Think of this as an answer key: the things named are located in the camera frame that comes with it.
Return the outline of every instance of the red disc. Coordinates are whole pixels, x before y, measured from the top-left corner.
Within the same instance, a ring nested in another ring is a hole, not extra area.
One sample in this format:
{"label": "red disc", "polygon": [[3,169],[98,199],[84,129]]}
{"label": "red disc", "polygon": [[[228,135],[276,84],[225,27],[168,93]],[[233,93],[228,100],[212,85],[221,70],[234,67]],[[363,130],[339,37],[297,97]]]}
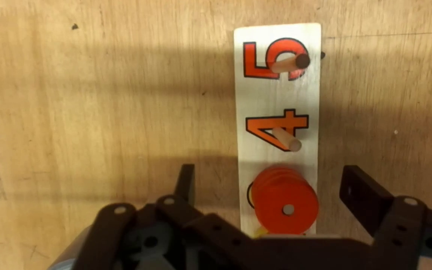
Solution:
{"label": "red disc", "polygon": [[270,166],[255,178],[252,190],[257,216],[272,234],[303,234],[318,217],[315,190],[300,172]]}

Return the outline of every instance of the wood grain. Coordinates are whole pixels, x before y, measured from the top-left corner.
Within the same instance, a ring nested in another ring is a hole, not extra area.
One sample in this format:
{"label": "wood grain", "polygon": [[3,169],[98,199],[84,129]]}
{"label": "wood grain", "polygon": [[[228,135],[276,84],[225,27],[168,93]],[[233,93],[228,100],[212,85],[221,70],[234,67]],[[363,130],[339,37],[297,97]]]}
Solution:
{"label": "wood grain", "polygon": [[0,0],[0,268],[45,268],[183,162],[237,223],[233,30],[308,21],[327,52],[320,231],[368,240],[336,196],[345,163],[432,205],[432,0]]}

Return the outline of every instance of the white card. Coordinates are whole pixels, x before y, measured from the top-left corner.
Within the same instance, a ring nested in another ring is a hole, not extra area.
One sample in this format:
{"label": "white card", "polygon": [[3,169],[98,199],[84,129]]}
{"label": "white card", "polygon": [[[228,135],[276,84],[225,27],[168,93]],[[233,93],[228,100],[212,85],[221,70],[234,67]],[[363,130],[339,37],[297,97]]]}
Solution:
{"label": "white card", "polygon": [[[270,70],[275,60],[302,52],[311,57],[306,70],[291,73]],[[249,235],[255,235],[261,225],[248,202],[246,192],[264,168],[275,163],[291,165],[317,190],[320,69],[320,24],[243,27],[234,31],[240,220],[242,229]],[[264,129],[269,121],[288,124],[300,139],[302,150],[287,151]]]}

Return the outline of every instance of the wooden wall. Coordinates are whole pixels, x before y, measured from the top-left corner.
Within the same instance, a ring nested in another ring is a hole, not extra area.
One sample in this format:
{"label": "wooden wall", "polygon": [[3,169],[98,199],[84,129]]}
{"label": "wooden wall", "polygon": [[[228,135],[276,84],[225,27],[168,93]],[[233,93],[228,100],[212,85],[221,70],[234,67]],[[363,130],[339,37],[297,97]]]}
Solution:
{"label": "wooden wall", "polygon": [[323,24],[321,234],[369,240],[342,165],[432,207],[432,0],[0,0],[0,268],[45,268],[111,201],[239,223],[233,30]]}

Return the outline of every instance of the plywood surface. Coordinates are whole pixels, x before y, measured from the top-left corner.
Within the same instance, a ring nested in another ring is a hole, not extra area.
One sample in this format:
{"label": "plywood surface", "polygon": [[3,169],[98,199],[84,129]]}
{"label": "plywood surface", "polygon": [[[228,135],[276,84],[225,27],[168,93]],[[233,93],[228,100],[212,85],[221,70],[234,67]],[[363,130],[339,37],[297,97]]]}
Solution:
{"label": "plywood surface", "polygon": [[111,201],[239,223],[233,30],[323,25],[318,231],[368,240],[344,163],[432,205],[432,1],[0,0],[0,268],[45,268]]}

